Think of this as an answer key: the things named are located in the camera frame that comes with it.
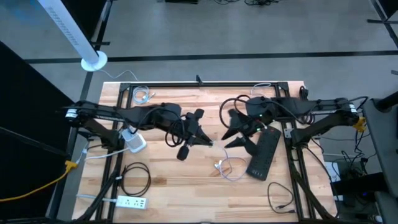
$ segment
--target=wooden table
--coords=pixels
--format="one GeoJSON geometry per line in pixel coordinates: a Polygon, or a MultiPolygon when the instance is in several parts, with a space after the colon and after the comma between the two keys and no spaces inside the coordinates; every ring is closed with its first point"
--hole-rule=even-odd
{"type": "MultiPolygon", "coordinates": [[[[102,105],[116,105],[120,83],[104,83],[99,103],[102,105]]],[[[289,82],[290,94],[299,95],[299,88],[303,82],[289,82]]],[[[268,97],[275,95],[273,88],[257,90],[268,97]]],[[[297,214],[276,214],[267,200],[267,186],[270,182],[278,182],[290,190],[292,184],[289,177],[284,138],[281,136],[275,152],[267,180],[262,182],[246,174],[236,182],[230,182],[220,177],[214,164],[224,159],[222,147],[234,139],[221,141],[226,128],[220,123],[218,110],[221,102],[227,98],[234,98],[240,94],[250,94],[246,87],[201,87],[201,88],[151,88],[156,92],[151,104],[173,102],[181,105],[183,114],[194,112],[196,108],[205,110],[200,124],[204,132],[214,141],[213,147],[193,146],[190,148],[188,158],[181,162],[176,159],[179,147],[170,148],[164,142],[165,133],[157,129],[141,131],[147,147],[138,154],[124,153],[123,166],[132,162],[143,162],[149,166],[152,176],[152,185],[145,194],[148,198],[147,210],[133,210],[116,208],[115,222],[296,222],[297,214]]],[[[232,108],[228,103],[223,110],[223,117],[228,122],[227,110],[232,108]]],[[[245,111],[244,105],[238,108],[245,111]]],[[[100,121],[107,128],[112,122],[100,121]]],[[[280,123],[272,123],[274,127],[281,128],[280,123]]],[[[323,156],[319,147],[309,143],[310,149],[321,159],[323,156]]],[[[242,148],[228,149],[229,156],[242,157],[247,162],[250,155],[242,148]]],[[[336,213],[329,179],[315,158],[304,150],[305,164],[307,166],[310,187],[321,204],[332,214],[336,213]]],[[[87,156],[106,154],[101,148],[90,149],[87,156]]],[[[105,159],[92,159],[85,162],[81,177],[79,194],[96,195],[100,190],[105,159]]],[[[229,169],[225,162],[224,169],[229,169]]],[[[242,174],[245,170],[243,162],[232,161],[232,177],[242,174]]],[[[127,191],[137,192],[146,184],[147,174],[140,170],[132,170],[126,175],[125,186],[127,191]]],[[[302,196],[303,209],[308,213],[302,196]]],[[[124,195],[119,189],[118,195],[124,195]]],[[[291,196],[283,188],[273,185],[270,189],[271,202],[274,207],[287,203],[291,196]]],[[[92,199],[77,198],[73,218],[79,217],[92,202],[92,199]]],[[[108,211],[109,203],[104,206],[104,217],[108,211]]],[[[286,210],[294,209],[292,203],[286,210]]]]}

